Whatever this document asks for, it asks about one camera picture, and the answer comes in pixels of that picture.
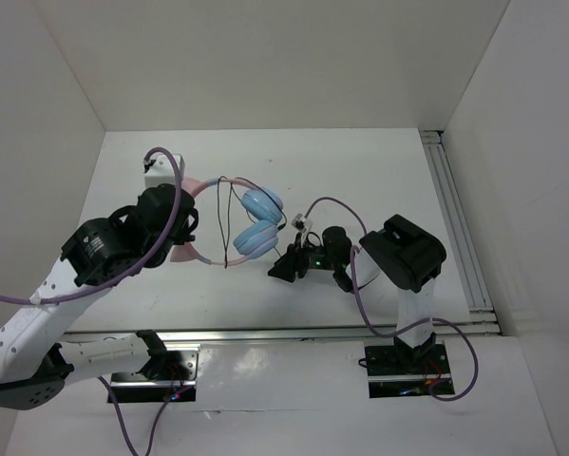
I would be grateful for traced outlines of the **pink blue cat-ear headphones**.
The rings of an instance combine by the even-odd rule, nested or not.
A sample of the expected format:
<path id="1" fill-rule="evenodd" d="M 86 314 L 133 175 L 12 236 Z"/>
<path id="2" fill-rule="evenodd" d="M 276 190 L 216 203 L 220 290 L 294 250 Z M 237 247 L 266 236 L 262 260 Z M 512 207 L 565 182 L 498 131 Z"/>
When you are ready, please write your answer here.
<path id="1" fill-rule="evenodd" d="M 238 258 L 229 258 L 229 243 L 225 238 L 222 261 L 212 260 L 202 255 L 191 243 L 186 243 L 173 249 L 170 257 L 171 263 L 198 261 L 209 266 L 228 268 L 262 257 L 276 247 L 278 233 L 284 228 L 287 219 L 281 198 L 271 190 L 241 177 L 219 177 L 205 181 L 184 178 L 182 188 L 192 197 L 197 197 L 210 187 L 218 187 L 223 183 L 229 183 L 231 189 L 235 186 L 246 188 L 245 193 L 239 199 L 239 204 L 255 219 L 251 226 L 239 233 L 233 240 Z"/>

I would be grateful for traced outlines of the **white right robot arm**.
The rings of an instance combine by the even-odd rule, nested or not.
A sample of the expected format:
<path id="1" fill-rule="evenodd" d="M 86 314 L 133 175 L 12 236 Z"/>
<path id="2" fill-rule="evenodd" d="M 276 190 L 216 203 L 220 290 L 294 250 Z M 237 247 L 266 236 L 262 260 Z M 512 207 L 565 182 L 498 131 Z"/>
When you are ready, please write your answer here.
<path id="1" fill-rule="evenodd" d="M 432 320 L 435 283 L 446 260 L 443 243 L 407 218 L 394 215 L 379 231 L 370 231 L 353 245 L 346 230 L 331 226 L 319 244 L 297 234 L 294 243 L 268 271 L 268 276 L 293 283 L 310 270 L 332 272 L 337 286 L 354 295 L 369 331 L 393 341 L 393 362 L 415 372 L 429 361 L 436 345 Z M 397 293 L 394 332 L 379 332 L 370 322 L 360 291 L 385 276 Z"/>

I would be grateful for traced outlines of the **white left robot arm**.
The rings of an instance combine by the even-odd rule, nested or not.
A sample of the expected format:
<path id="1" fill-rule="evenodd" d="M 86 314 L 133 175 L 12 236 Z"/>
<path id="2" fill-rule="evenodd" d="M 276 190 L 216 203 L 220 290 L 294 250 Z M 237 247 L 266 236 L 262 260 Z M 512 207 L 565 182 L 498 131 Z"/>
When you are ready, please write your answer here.
<path id="1" fill-rule="evenodd" d="M 134 205 L 83 223 L 66 241 L 33 302 L 0 328 L 0 408 L 29 410 L 62 389 L 101 375 L 124 372 L 148 380 L 185 378 L 180 355 L 156 332 L 67 343 L 62 335 L 125 271 L 161 266 L 174 246 L 194 240 L 199 223 L 194 198 L 172 184 L 144 190 Z"/>

